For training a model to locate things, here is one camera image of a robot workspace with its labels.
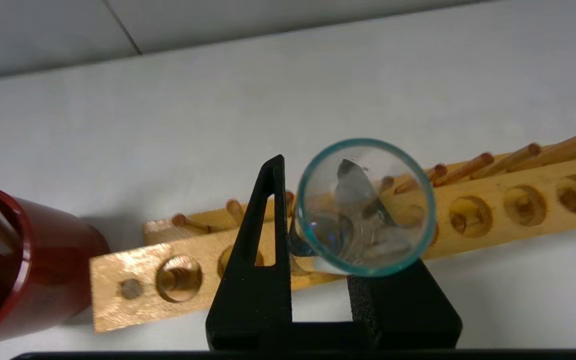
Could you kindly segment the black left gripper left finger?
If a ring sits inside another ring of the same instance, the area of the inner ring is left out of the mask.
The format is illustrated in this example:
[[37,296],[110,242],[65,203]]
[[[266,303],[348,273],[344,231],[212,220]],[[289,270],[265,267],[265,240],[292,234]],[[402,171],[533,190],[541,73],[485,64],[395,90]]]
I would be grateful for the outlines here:
[[[275,326],[293,322],[291,268],[285,197],[285,159],[270,158],[261,167],[222,280],[206,317],[211,351],[252,351]],[[275,262],[258,266],[266,205],[274,200]]]

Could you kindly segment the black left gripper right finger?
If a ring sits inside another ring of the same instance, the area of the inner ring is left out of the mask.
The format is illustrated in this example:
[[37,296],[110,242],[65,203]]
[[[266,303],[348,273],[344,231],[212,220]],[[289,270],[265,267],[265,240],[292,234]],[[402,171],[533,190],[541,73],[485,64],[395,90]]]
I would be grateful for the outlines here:
[[348,276],[352,321],[374,350],[455,349],[457,310],[420,259],[387,276]]

